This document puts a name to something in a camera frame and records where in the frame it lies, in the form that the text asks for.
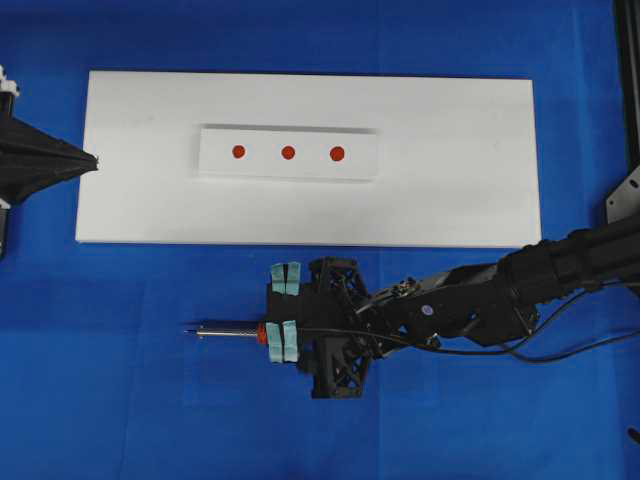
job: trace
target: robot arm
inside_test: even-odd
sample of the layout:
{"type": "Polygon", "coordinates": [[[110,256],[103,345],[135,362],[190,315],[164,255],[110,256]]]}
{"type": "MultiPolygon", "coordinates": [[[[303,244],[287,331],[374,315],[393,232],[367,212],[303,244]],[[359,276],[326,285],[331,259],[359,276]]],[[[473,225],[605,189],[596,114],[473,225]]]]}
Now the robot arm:
{"type": "MultiPolygon", "coordinates": [[[[373,360],[406,347],[443,352],[441,338],[466,337],[482,347],[526,341],[536,333],[537,304],[578,289],[595,292],[639,274],[640,216],[578,230],[557,242],[545,240],[495,264],[409,278],[373,295],[353,260],[312,262],[311,281],[294,292],[283,287],[298,276],[289,275],[291,268],[282,266],[277,281],[274,277],[267,286],[267,314],[251,335],[269,345],[272,361],[275,355],[276,362],[295,362],[313,375],[313,398],[359,397],[373,360]],[[287,337],[295,338],[295,356],[278,359],[287,337]]],[[[247,323],[242,325],[246,333],[247,323]]],[[[193,332],[234,331],[216,322],[193,332]]]]}

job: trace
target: black cable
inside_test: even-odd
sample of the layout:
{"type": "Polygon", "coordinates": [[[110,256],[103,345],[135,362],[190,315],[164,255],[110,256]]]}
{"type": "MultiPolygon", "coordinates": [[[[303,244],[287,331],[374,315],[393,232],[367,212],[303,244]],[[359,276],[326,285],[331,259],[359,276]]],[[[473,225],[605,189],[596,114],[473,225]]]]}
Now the black cable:
{"type": "MultiPolygon", "coordinates": [[[[625,283],[625,282],[611,282],[611,283],[605,283],[602,285],[603,288],[608,288],[608,287],[633,287],[633,286],[640,286],[640,283],[625,283]]],[[[406,340],[403,340],[402,338],[399,337],[394,337],[394,336],[390,336],[390,335],[381,335],[378,333],[372,333],[372,332],[366,332],[366,331],[360,331],[360,330],[346,330],[346,329],[340,329],[340,328],[300,328],[301,331],[306,331],[306,332],[317,332],[317,333],[339,333],[339,334],[346,334],[346,335],[362,335],[362,336],[369,336],[369,337],[373,337],[373,338],[379,338],[382,340],[387,340],[390,342],[394,342],[396,344],[399,345],[404,345],[406,347],[413,347],[413,348],[417,348],[419,350],[425,350],[428,352],[432,352],[432,353],[441,353],[441,354],[445,354],[445,355],[464,355],[464,356],[497,356],[497,355],[505,355],[505,354],[514,354],[516,353],[516,350],[519,349],[520,347],[526,345],[528,342],[530,342],[535,336],[537,336],[542,330],[544,330],[545,328],[547,328],[554,320],[556,320],[562,313],[564,313],[569,307],[571,307],[573,304],[575,304],[579,299],[583,298],[585,295],[587,295],[586,290],[583,292],[580,292],[576,295],[574,295],[573,297],[571,297],[569,300],[567,300],[565,303],[563,303],[562,305],[560,305],[560,307],[558,307],[551,315],[549,315],[549,317],[540,325],[540,327],[538,327],[533,333],[531,333],[531,335],[529,335],[528,337],[526,337],[525,339],[521,340],[520,342],[516,343],[515,345],[511,346],[511,347],[507,347],[506,345],[501,345],[502,350],[490,350],[490,351],[480,351],[480,350],[448,350],[448,349],[438,349],[435,347],[430,347],[428,345],[419,345],[416,343],[412,343],[412,342],[408,342],[406,340]]],[[[574,352],[569,352],[571,355],[577,355],[578,353],[582,353],[583,351],[587,351],[587,350],[591,350],[593,348],[597,348],[599,346],[603,346],[601,345],[601,343],[603,343],[604,345],[607,345],[609,343],[615,343],[615,342],[619,342],[619,341],[623,341],[623,340],[627,340],[628,338],[632,338],[636,335],[640,335],[640,330],[638,332],[633,332],[632,334],[628,334],[628,335],[623,335],[621,337],[616,337],[613,339],[609,339],[609,340],[604,340],[603,342],[598,342],[598,344],[594,344],[594,345],[590,345],[587,346],[586,350],[583,349],[578,349],[579,351],[574,351],[574,352]]],[[[524,355],[520,355],[520,354],[516,354],[514,355],[514,357],[523,360],[523,361],[527,361],[527,360],[532,360],[532,363],[546,363],[546,362],[537,362],[537,359],[531,359],[529,357],[525,357],[524,355]]]]}
{"type": "Polygon", "coordinates": [[[604,347],[605,345],[611,345],[612,343],[623,342],[625,340],[629,340],[637,336],[640,336],[640,330],[635,330],[631,333],[627,333],[626,335],[620,335],[619,337],[613,337],[607,340],[602,340],[600,342],[591,343],[589,345],[585,345],[584,347],[577,348],[570,352],[560,353],[558,355],[550,355],[547,357],[527,357],[518,352],[509,352],[509,354],[513,355],[515,358],[525,363],[533,363],[533,364],[553,363],[553,362],[558,362],[560,360],[565,360],[569,357],[573,357],[574,355],[578,355],[580,353],[588,352],[589,350],[594,350],[599,347],[604,347]]]}
{"type": "MultiPolygon", "coordinates": [[[[604,284],[603,287],[636,287],[636,286],[639,286],[639,285],[640,285],[639,283],[611,282],[611,283],[604,284]]],[[[581,292],[580,294],[578,294],[575,297],[573,297],[570,300],[570,302],[574,303],[575,300],[577,300],[578,298],[581,298],[586,293],[587,293],[586,291],[581,292]]],[[[540,331],[544,327],[548,326],[550,321],[553,320],[552,317],[554,317],[554,315],[549,317],[549,319],[547,319],[540,326],[540,328],[537,331],[540,331]]],[[[515,352],[512,349],[508,349],[508,353],[510,355],[512,355],[514,358],[516,358],[516,359],[518,359],[518,360],[520,360],[522,362],[540,365],[540,364],[553,363],[553,362],[558,362],[560,360],[565,360],[567,358],[573,357],[574,355],[578,355],[580,353],[588,352],[590,350],[594,350],[596,348],[604,347],[606,345],[611,345],[611,344],[614,344],[614,343],[623,342],[625,340],[630,340],[630,339],[632,339],[634,337],[638,337],[638,336],[640,336],[640,330],[634,330],[634,331],[632,331],[630,333],[627,333],[625,335],[620,335],[620,336],[617,336],[617,337],[601,340],[601,341],[598,341],[598,342],[595,342],[595,343],[590,343],[588,345],[576,348],[575,350],[571,350],[569,352],[559,353],[559,354],[556,354],[556,355],[547,355],[547,356],[543,356],[543,357],[527,357],[526,355],[522,355],[521,353],[515,352]]]]}

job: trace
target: blue background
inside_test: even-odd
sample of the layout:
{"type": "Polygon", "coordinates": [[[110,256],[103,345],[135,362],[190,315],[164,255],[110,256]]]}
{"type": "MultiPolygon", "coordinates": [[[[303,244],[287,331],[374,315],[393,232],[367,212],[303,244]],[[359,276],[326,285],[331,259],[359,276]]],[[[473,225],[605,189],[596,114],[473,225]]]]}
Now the blue background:
{"type": "MultiPolygon", "coordinates": [[[[610,1],[3,0],[0,62],[22,87],[16,115],[78,145],[90,69],[531,78],[549,238],[601,223],[627,168],[610,1]]],[[[2,478],[588,480],[640,468],[625,434],[640,424],[638,343],[550,366],[407,351],[375,365],[362,400],[311,401],[310,379],[261,348],[180,333],[199,318],[258,318],[278,261],[354,257],[375,289],[504,250],[79,245],[77,192],[58,185],[11,215],[2,478]]],[[[528,352],[637,324],[637,298],[608,290],[528,352]]]]}

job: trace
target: silver bolt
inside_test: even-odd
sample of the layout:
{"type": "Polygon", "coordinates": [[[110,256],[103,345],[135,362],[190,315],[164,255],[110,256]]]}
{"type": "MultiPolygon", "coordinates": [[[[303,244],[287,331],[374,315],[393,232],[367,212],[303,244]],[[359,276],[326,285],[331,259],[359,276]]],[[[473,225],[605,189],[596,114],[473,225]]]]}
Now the silver bolt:
{"type": "Polygon", "coordinates": [[[420,310],[427,317],[430,317],[431,315],[433,315],[435,313],[435,311],[433,310],[433,307],[431,305],[423,305],[420,310]]]}

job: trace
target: white rectangular panel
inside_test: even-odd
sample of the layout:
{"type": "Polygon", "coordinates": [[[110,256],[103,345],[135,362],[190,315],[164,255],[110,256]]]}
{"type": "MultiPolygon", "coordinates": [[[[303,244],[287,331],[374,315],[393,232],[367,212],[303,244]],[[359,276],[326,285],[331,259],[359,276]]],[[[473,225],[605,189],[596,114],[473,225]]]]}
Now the white rectangular panel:
{"type": "Polygon", "coordinates": [[[378,174],[372,133],[208,126],[200,134],[203,176],[371,181],[378,174]]]}
{"type": "Polygon", "coordinates": [[[84,147],[100,171],[81,180],[83,242],[503,247],[540,239],[528,80],[92,72],[84,147]],[[276,133],[315,145],[306,134],[345,132],[363,148],[376,145],[377,174],[204,175],[205,163],[220,160],[205,137],[222,127],[272,132],[264,141],[273,146],[276,133]]]}

